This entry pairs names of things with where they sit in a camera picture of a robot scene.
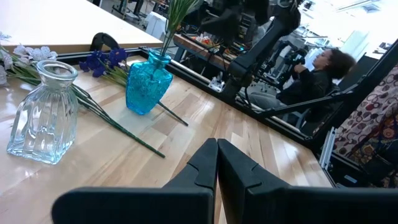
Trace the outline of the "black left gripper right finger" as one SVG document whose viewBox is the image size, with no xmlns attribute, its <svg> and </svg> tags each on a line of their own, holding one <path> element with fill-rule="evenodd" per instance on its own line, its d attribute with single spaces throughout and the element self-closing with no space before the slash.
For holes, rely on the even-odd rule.
<svg viewBox="0 0 398 224">
<path fill-rule="evenodd" d="M 293 186 L 225 139 L 218 140 L 218 149 L 228 223 L 397 224 L 394 189 Z"/>
</svg>

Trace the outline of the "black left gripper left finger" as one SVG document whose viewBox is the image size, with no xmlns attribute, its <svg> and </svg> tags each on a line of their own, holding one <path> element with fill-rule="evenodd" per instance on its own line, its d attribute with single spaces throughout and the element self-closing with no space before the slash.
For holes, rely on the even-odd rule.
<svg viewBox="0 0 398 224">
<path fill-rule="evenodd" d="M 218 144 L 207 139 L 161 188 L 80 187 L 52 205 L 54 223 L 213 223 Z"/>
</svg>

